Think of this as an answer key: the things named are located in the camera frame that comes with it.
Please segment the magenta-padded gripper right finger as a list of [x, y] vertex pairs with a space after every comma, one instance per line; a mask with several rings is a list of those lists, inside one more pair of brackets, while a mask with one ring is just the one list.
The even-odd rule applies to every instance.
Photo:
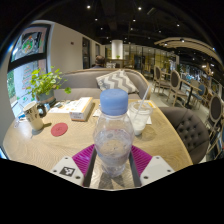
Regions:
[[161, 157], [151, 156], [133, 146], [129, 156], [134, 185], [142, 187], [174, 173], [173, 168]]

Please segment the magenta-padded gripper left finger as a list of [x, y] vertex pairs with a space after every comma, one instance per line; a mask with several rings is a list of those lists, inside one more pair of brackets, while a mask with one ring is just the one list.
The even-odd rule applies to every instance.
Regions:
[[95, 147], [90, 145], [72, 157], [64, 156], [50, 172], [76, 185], [89, 187], [95, 159]]

